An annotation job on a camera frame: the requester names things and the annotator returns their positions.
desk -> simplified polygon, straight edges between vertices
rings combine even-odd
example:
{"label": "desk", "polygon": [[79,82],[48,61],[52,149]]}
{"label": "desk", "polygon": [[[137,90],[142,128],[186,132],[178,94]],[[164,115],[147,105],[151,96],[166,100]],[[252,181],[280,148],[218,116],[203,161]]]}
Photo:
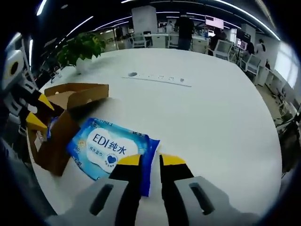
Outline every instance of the desk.
{"label": "desk", "polygon": [[[160,139],[161,153],[183,158],[195,176],[223,190],[241,212],[263,215],[276,200],[282,169],[277,131],[259,92],[235,64],[191,51],[140,48],[103,53],[87,74],[75,75],[72,67],[63,71],[41,91],[67,82],[109,84],[110,98],[92,117]],[[192,87],[122,78],[131,72],[183,77]],[[73,159],[55,177],[30,155],[39,185],[58,214],[93,183]],[[140,201],[136,225],[148,220],[167,225],[158,156],[150,198]]]}
{"label": "desk", "polygon": [[277,71],[271,71],[269,69],[267,70],[268,70],[268,74],[267,74],[265,84],[269,87],[272,93],[277,95],[278,92],[281,92],[286,81]]}
{"label": "desk", "polygon": [[[172,32],[172,33],[153,33],[153,34],[144,34],[144,37],[168,37],[169,35],[178,36],[179,34],[176,33],[176,32]],[[193,35],[192,36],[192,41],[193,42],[202,41],[202,42],[205,42],[207,46],[209,45],[209,39],[206,39],[205,37],[198,36],[198,35]]]}

white flower pot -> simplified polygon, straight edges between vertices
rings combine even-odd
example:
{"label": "white flower pot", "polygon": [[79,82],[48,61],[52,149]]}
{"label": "white flower pot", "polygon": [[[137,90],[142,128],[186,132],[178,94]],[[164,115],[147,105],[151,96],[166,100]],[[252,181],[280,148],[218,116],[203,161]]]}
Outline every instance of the white flower pot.
{"label": "white flower pot", "polygon": [[90,66],[92,64],[92,60],[91,59],[80,59],[78,58],[77,61],[76,61],[76,71],[78,74],[84,74],[84,73],[87,73]]}

blue wet wipes package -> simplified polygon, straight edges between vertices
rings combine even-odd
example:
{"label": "blue wet wipes package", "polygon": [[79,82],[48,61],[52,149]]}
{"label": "blue wet wipes package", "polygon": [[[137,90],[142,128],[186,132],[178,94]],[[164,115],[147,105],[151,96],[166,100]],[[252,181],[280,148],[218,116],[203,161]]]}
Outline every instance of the blue wet wipes package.
{"label": "blue wet wipes package", "polygon": [[51,118],[50,123],[48,125],[47,134],[46,134],[47,139],[51,138],[51,128],[53,127],[53,125],[56,123],[57,120],[58,120],[58,116]]}
{"label": "blue wet wipes package", "polygon": [[81,170],[94,180],[108,177],[120,159],[142,154],[141,195],[149,196],[151,164],[159,142],[146,134],[89,118],[67,145],[67,150]]}

monitor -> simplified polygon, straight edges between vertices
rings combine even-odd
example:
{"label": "monitor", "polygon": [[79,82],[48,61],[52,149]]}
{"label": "monitor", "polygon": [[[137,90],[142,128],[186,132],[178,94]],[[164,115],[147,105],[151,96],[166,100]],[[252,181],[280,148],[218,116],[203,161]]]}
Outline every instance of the monitor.
{"label": "monitor", "polygon": [[215,18],[212,16],[206,16],[206,25],[212,26],[212,27],[218,27],[220,29],[224,29],[224,21],[219,19],[219,18]]}
{"label": "monitor", "polygon": [[246,50],[246,46],[247,46],[248,44],[245,42],[245,41],[243,41],[243,40],[241,40],[241,39],[237,39],[237,46],[239,47],[239,48],[241,48],[242,50]]}
{"label": "monitor", "polygon": [[215,36],[214,32],[209,30],[208,31],[208,37],[213,37],[213,36]]}

open cardboard box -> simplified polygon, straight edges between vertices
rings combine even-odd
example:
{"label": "open cardboard box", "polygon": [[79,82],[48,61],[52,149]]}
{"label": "open cardboard box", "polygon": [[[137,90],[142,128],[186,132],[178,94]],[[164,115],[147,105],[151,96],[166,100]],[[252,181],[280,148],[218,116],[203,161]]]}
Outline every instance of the open cardboard box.
{"label": "open cardboard box", "polygon": [[108,97],[109,85],[67,83],[46,89],[45,95],[55,110],[51,113],[38,112],[36,116],[46,125],[49,124],[51,117],[59,116],[51,129],[51,138],[43,143],[37,142],[37,131],[29,123],[27,136],[35,163],[61,176],[70,158],[66,146],[80,129],[68,110],[79,106],[84,107],[90,102]]}

